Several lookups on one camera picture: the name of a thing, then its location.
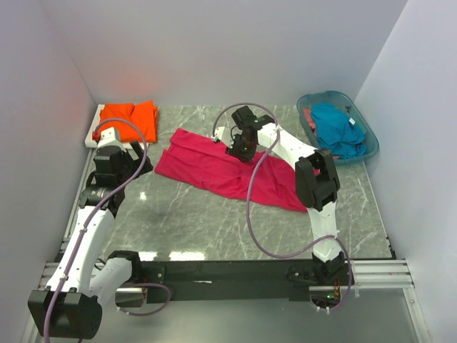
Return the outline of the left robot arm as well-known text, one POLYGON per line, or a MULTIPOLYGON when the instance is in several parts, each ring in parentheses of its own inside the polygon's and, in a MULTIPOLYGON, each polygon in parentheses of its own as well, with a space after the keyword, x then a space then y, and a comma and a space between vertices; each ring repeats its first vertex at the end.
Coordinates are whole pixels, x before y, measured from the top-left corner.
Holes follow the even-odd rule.
POLYGON ((143 277, 137 252, 114 252, 100 271, 94 267, 125 199, 126 185, 153 169, 147 148, 135 141, 127 150, 117 139, 101 139, 94 164, 79 195, 74 230, 59 265, 46 286, 29 295, 29 311, 45 342, 93 339, 104 307, 118 288, 135 287, 143 277))

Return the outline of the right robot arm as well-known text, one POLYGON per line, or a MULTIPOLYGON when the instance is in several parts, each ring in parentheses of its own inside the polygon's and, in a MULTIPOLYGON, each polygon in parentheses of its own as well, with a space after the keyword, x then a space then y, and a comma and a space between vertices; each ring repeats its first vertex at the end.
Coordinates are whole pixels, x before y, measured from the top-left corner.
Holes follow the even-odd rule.
POLYGON ((246 197, 251 198, 257 173, 272 154, 285 161, 294 172, 294 185, 299 202, 311 220, 313 241, 306 246, 312 251, 313 276, 322 285, 337 279, 348 259, 338 239, 336 200, 340 181, 331 153, 303 143, 283 129, 272 111, 256 116, 250 103, 232 105, 231 118, 239 133, 214 125, 213 141, 220 141, 226 153, 242 162, 253 160, 258 146, 266 152, 256 163, 248 183, 246 197))

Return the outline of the pink t shirt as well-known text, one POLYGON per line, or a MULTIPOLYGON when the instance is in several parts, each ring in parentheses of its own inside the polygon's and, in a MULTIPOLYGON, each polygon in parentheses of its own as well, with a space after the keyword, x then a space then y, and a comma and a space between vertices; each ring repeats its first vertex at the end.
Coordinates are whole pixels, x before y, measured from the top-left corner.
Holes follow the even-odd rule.
MULTIPOLYGON (((157 174, 221 197, 246 200, 248 184, 262 152, 257 152, 253 161, 243 163, 228 155, 222 143, 184 129, 177 129, 170 143, 156 165, 157 174)), ((251 201, 295 212, 307 211, 296 196, 294 170, 274 156, 266 157, 256 173, 251 201)))

